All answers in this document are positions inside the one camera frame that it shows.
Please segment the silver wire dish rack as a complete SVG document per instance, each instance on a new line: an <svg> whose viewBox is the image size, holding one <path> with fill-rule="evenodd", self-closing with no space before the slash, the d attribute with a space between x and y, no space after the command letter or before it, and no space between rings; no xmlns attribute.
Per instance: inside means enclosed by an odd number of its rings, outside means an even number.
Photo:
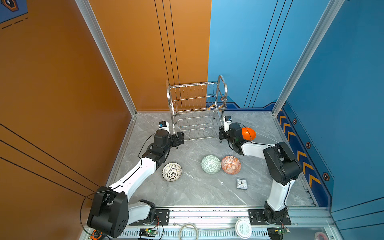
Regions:
<svg viewBox="0 0 384 240"><path fill-rule="evenodd" d="M167 84L167 98L173 134L183 132L186 141L219 136L228 99L222 75L213 82Z"/></svg>

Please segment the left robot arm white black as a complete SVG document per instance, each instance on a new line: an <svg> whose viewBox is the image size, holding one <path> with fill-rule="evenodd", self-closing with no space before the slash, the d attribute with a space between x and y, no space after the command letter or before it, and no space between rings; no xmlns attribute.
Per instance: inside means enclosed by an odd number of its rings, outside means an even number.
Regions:
<svg viewBox="0 0 384 240"><path fill-rule="evenodd" d="M101 186L93 194L87 226L101 234L117 238L127 225L141 221L151 224L155 220L156 205L139 200L129 205L129 200L139 186L167 160L170 150L184 144L184 132L174 135L165 127L153 135L154 141L139 157L137 165L109 187Z"/></svg>

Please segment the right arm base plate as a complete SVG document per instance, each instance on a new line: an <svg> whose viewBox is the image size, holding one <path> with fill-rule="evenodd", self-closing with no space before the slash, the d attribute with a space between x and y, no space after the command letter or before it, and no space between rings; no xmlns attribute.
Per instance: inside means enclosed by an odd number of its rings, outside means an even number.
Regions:
<svg viewBox="0 0 384 240"><path fill-rule="evenodd" d="M290 226L292 224L287 210L274 212L269 209L250 209L248 210L248 214L252 226Z"/></svg>

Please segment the orange bowl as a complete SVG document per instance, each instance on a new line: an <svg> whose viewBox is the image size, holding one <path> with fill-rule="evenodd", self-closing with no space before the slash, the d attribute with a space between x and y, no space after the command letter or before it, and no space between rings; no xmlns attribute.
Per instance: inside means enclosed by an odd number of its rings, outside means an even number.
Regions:
<svg viewBox="0 0 384 240"><path fill-rule="evenodd" d="M246 128L246 127L242 128L242 135L244 140L247 140L247 141L253 141L257 136L256 132L252 128Z"/></svg>

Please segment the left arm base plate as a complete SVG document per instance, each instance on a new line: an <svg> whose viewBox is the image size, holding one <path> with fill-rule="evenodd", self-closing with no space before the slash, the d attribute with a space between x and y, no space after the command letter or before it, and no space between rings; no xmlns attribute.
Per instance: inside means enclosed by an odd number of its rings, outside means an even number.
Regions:
<svg viewBox="0 0 384 240"><path fill-rule="evenodd" d="M156 209L155 218L153 221L149 222L147 220L139 220L136 222L133 222L132 224L129 224L129 226L155 226L158 221L163 226L169 225L169 219L170 219L170 210L169 209Z"/></svg>

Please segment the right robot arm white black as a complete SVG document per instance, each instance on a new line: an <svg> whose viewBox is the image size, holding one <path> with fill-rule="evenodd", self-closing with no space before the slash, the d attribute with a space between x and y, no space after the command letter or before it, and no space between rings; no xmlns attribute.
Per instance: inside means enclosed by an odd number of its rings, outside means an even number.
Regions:
<svg viewBox="0 0 384 240"><path fill-rule="evenodd" d="M266 161L272 177L270 195L265 202L262 220L269 225L280 224L288 215L287 199L303 168L285 142L259 144L245 140L240 123L226 122L219 127L219 139L227 140L229 147L239 155Z"/></svg>

